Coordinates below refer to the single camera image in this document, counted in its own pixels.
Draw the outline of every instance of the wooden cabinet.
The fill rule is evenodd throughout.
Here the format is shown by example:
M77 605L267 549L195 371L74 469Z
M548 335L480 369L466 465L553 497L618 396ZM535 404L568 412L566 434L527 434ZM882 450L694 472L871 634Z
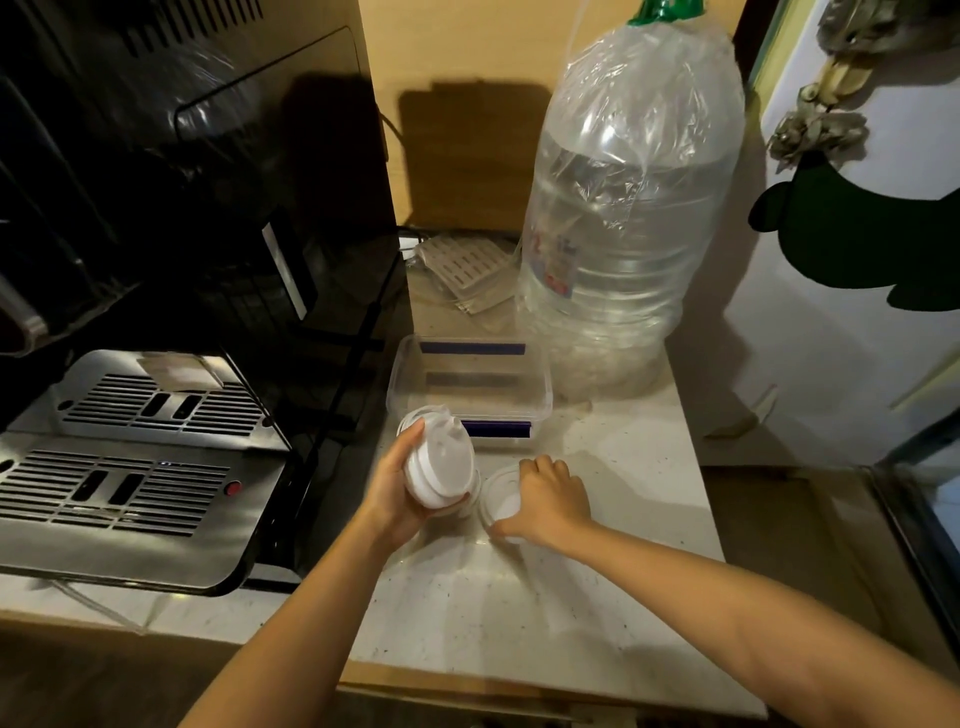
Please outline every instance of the wooden cabinet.
M708 13L732 34L745 0ZM396 221L519 230L581 0L360 0ZM593 0L581 48L638 0Z

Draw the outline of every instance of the wall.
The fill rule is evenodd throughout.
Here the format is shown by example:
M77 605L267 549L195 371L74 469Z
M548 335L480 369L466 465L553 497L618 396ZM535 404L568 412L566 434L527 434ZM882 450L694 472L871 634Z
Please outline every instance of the wall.
M732 34L745 0L711 0ZM593 0L575 47L640 0ZM400 225L520 230L582 0L360 0Z
M792 177L766 156L764 142L825 61L815 40L825 5L814 4L762 115L752 106L726 218L668 342L703 464L873 463L960 405L958 376L903 401L960 355L960 311L903 311L885 302L889 289L822 286L786 261L776 232L746 224L760 192ZM960 118L958 77L960 49L883 61L851 103L868 119L866 156L841 173L902 198L939 199L960 186L949 121ZM705 437L772 391L766 403L776 403L762 426Z

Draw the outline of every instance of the water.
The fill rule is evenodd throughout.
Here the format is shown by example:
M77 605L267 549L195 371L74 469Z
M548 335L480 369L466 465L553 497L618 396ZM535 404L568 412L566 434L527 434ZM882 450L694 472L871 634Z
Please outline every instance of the water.
M522 328L549 342L561 391L656 374L716 228L736 151L642 169L576 154L543 132L517 314Z

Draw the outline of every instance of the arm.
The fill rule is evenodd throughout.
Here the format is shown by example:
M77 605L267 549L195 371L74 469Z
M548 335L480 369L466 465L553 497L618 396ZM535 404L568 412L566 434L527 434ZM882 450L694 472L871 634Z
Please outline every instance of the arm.
M403 463L419 420L377 465L356 515L303 583L227 663L180 728L306 728L337 687L377 576L423 525Z
M583 482L541 455L520 463L519 513L493 525L581 562L803 726L960 724L960 692L814 599L763 576L590 519Z

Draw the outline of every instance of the white countertop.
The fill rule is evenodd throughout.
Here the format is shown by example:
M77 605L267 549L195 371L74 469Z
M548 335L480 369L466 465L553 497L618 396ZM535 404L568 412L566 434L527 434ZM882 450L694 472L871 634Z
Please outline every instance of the white countertop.
M417 330L471 335L462 314L435 309L424 283L411 276ZM387 424L381 447L395 430ZM598 521L723 559L669 367L643 398L555 408L536 445L584 479ZM486 476L523 454L480 450L478 465ZM152 632L229 643L247 640L284 599L242 589L216 598L76 589ZM0 610L114 624L16 576L0 576ZM493 546L475 519L431 522L391 560L350 658L766 715L758 698L606 579L535 546Z

